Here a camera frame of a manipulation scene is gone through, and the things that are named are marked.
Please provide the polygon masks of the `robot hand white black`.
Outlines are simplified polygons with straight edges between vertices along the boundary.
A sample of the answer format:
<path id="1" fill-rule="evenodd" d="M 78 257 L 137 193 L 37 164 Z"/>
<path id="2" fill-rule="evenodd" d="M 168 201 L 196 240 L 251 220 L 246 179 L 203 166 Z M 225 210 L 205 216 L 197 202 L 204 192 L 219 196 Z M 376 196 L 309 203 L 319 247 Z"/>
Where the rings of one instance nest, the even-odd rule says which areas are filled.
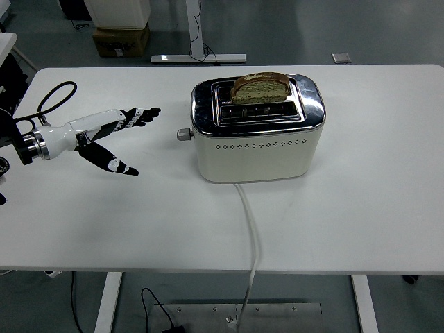
<path id="1" fill-rule="evenodd" d="M 61 127 L 40 126 L 32 130 L 30 138 L 37 156 L 43 160 L 54 159 L 64 151 L 76 151 L 104 171 L 138 176 L 138 170 L 122 162 L 97 141 L 120 130 L 143 127 L 160 112 L 159 108 L 112 109 L 67 122 Z"/>

